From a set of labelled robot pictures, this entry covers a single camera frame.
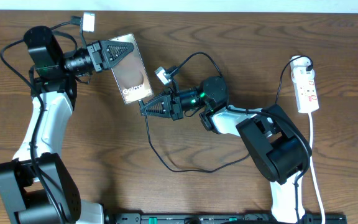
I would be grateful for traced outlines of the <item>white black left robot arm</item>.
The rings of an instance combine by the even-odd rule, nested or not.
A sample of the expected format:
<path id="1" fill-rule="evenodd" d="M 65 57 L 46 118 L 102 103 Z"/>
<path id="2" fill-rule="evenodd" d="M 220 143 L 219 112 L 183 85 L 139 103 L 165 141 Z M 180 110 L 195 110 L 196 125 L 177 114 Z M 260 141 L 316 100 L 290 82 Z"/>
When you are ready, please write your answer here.
<path id="1" fill-rule="evenodd" d="M 71 52 L 57 42 L 58 27 L 29 29 L 22 41 L 34 61 L 24 82 L 33 111 L 25 138 L 11 161 L 0 163 L 0 196 L 11 223 L 107 223 L 101 204 L 80 197 L 61 154 L 82 76 L 115 67 L 131 42 L 97 40 Z"/>

